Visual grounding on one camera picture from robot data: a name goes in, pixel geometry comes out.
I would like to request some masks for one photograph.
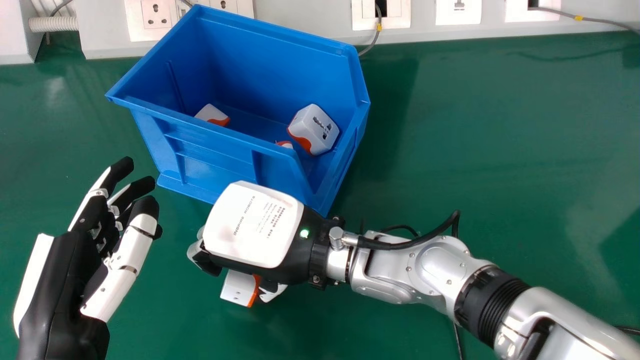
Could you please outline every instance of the robotic arm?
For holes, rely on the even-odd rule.
[[[499,359],[640,359],[639,345],[615,327],[441,236],[457,219],[411,240],[354,234],[339,217],[324,219],[286,194],[240,181],[221,194],[188,257],[215,276],[228,268],[221,297],[244,306],[268,302],[287,285],[344,282],[392,304],[431,306]]]
[[[111,195],[133,171],[123,158],[86,194],[68,231],[38,235],[13,312],[17,360],[103,360],[106,322],[136,280],[153,239],[159,207],[144,177]]]

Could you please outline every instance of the blue storage box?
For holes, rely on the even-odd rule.
[[[369,95],[355,48],[194,6],[108,93],[131,110],[158,185],[214,203],[250,181],[327,215],[364,134]],[[193,117],[207,103],[226,127]],[[314,103],[338,125],[320,156],[280,147],[299,109]]]

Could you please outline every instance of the green table surface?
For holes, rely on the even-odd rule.
[[[137,59],[86,61],[54,34],[35,65],[0,67],[0,359],[39,232],[61,234],[102,170],[157,170],[104,93]],[[428,231],[462,210],[472,253],[604,320],[640,325],[640,51],[630,33],[376,46],[371,112],[332,213],[356,230]],[[456,359],[425,306],[289,288],[251,309],[186,258],[210,205],[154,192],[164,236],[111,319],[108,359]],[[492,351],[464,333],[469,359]]]

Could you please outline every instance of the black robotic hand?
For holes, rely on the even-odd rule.
[[[132,171],[128,157],[111,165],[84,197],[67,233],[38,236],[13,313],[17,360],[106,357],[106,322],[162,233],[156,200],[136,200],[154,189],[152,177],[112,195]]]

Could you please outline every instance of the white corrugated hose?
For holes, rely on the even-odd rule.
[[[75,16],[32,17],[29,19],[29,29],[34,33],[77,31],[78,20]]]

